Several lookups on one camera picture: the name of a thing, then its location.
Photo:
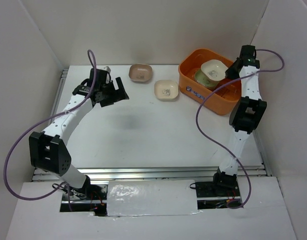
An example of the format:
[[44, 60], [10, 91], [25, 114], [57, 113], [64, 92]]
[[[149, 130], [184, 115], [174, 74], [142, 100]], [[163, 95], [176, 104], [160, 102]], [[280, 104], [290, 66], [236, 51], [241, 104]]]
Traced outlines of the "cream square plate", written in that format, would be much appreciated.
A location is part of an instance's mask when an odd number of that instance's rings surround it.
[[226, 77], [228, 67], [222, 61], [212, 59], [203, 63], [200, 69], [210, 80], [219, 82]]
[[175, 101], [179, 95], [179, 85], [173, 80], [158, 80], [154, 84], [154, 95], [160, 101]]

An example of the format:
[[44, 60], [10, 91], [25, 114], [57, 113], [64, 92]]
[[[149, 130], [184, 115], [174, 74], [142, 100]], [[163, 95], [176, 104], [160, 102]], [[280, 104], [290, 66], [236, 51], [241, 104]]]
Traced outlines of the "brown square plate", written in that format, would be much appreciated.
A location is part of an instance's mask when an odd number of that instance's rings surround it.
[[148, 64], [133, 64], [129, 68], [128, 76], [135, 83], [147, 83], [153, 77], [153, 69]]

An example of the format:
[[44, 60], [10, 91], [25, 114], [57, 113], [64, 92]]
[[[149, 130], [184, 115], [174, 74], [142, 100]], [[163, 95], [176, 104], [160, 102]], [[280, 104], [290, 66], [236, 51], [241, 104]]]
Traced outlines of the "green square plate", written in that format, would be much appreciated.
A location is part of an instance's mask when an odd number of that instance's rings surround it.
[[207, 77], [207, 75], [205, 75], [201, 69], [198, 69], [196, 71], [196, 73], [194, 74], [194, 79], [197, 83], [201, 84], [202, 86], [210, 89], [210, 90], [214, 90], [219, 82], [218, 81], [214, 81], [211, 80]]

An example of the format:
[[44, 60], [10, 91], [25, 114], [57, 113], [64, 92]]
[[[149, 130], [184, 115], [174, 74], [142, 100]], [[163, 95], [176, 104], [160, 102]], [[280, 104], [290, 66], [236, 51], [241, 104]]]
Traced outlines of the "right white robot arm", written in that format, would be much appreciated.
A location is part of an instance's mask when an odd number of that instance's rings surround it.
[[256, 47], [244, 45], [239, 57], [225, 71], [230, 80], [241, 78], [241, 97], [229, 117], [229, 125], [233, 128], [227, 147], [230, 153], [218, 167], [211, 183], [211, 190], [217, 196], [236, 187], [239, 166], [237, 159], [241, 157], [246, 140], [258, 127], [267, 108], [267, 102], [262, 100], [259, 91], [259, 70]]

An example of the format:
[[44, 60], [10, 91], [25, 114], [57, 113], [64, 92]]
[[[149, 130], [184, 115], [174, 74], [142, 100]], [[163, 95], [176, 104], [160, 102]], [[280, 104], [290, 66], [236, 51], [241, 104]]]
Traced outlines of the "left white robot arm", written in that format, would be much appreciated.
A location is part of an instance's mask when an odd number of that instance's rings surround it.
[[91, 184], [90, 177], [72, 164], [67, 144], [81, 120], [96, 104], [106, 107], [127, 99], [129, 96], [121, 78], [112, 80], [108, 66], [102, 69], [92, 68], [89, 78], [73, 90], [63, 114], [54, 117], [52, 123], [43, 131], [34, 131], [29, 136], [31, 165], [68, 183], [70, 189], [82, 200], [100, 194], [102, 187]]

